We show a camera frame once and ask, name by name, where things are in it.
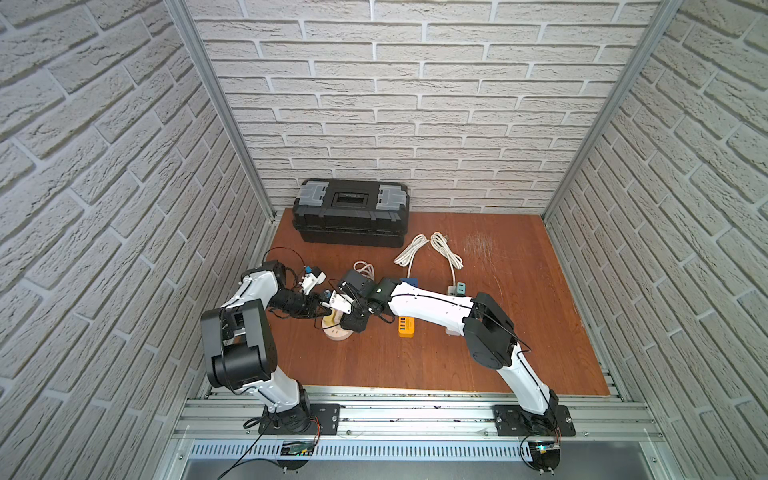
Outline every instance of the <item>white robot arm segment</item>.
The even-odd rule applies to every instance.
[[[464,335],[462,320],[472,309],[472,299],[421,290],[403,282],[392,291],[389,309],[397,316],[412,316],[437,323],[457,335]]]

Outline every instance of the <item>wooden floor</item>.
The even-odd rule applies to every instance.
[[[401,249],[304,243],[291,217],[286,209],[273,246],[293,248],[329,278],[341,278],[356,260],[372,263],[377,280],[406,276],[406,268],[392,262]],[[406,245],[435,231],[464,259],[456,279],[466,283],[467,295],[486,292],[510,316],[533,349],[526,358],[542,381],[559,395],[608,395],[540,217],[411,212]],[[267,258],[301,267],[289,250]],[[416,254],[411,276],[420,288],[442,293],[452,281],[448,261],[428,244]],[[270,324],[281,368],[304,385],[509,392],[495,371],[470,358],[464,337],[448,336],[432,323],[416,320],[415,336],[404,339],[395,325],[372,317],[365,332],[341,342],[314,329],[311,320],[270,315]]]

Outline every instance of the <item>black toolbox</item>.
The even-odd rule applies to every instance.
[[[293,201],[293,227],[310,243],[402,247],[409,201],[403,184],[313,178]]]

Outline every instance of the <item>white brick wall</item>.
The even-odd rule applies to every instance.
[[[768,475],[767,12],[686,0],[549,223],[687,478]]]
[[[657,6],[187,3],[261,176],[280,181],[277,207],[324,176],[402,181],[414,210],[524,214],[543,211]],[[451,162],[422,160],[433,158]],[[558,173],[502,188],[459,183],[530,170]]]
[[[0,478],[150,478],[264,216],[163,2],[0,3]]]

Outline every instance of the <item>aluminum frame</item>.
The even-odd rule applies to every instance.
[[[563,201],[565,194],[576,178],[576,174],[581,169],[581,165],[587,160],[587,156],[597,144],[603,131],[613,119],[624,99],[629,95],[629,90],[634,85],[637,77],[640,76],[640,72],[648,62],[650,54],[656,49],[662,35],[664,35],[664,32],[669,27],[682,4],[683,0],[661,0],[656,14],[650,20],[648,28],[645,29],[643,37],[632,51],[632,55],[627,60],[627,64],[619,74],[619,78],[616,80],[613,88],[608,92],[607,100],[589,127],[581,144],[579,144],[571,164],[565,171],[565,175],[563,175],[557,189],[555,189],[554,195],[552,195],[552,199],[542,215],[545,223],[549,222],[554,212],[557,211],[558,205]]]
[[[174,20],[174,25],[179,30],[181,39],[187,46],[192,63],[197,68],[197,73],[200,74],[200,80],[210,95],[210,103],[216,108],[224,131],[227,132],[227,136],[232,142],[232,148],[235,150],[246,177],[248,177],[248,181],[253,187],[253,192],[259,200],[259,205],[267,220],[270,223],[274,223],[275,209],[272,206],[269,195],[266,193],[261,177],[259,177],[259,171],[256,169],[253,158],[250,156],[243,133],[240,131],[237,120],[235,120],[232,107],[230,107],[227,96],[224,94],[224,89],[221,87],[219,78],[214,71],[214,64],[210,61],[205,44],[200,37],[200,32],[197,31],[187,3],[184,0],[166,0],[165,3],[168,6],[170,16]]]

